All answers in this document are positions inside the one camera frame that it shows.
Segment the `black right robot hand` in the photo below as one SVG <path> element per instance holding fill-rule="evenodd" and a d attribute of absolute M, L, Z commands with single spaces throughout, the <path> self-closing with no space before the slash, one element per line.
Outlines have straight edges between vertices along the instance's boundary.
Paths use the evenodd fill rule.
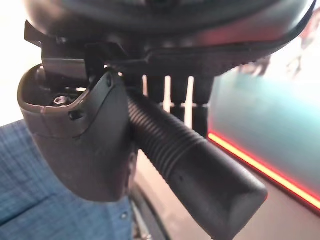
<path fill-rule="evenodd" d="M 18 87 L 32 137 L 57 178 L 90 201 L 128 189 L 137 144 L 182 200 L 266 189 L 143 96 L 142 77 L 202 81 L 276 52 L 306 27 L 313 0 L 26 0 L 24 37 L 41 64 Z"/>

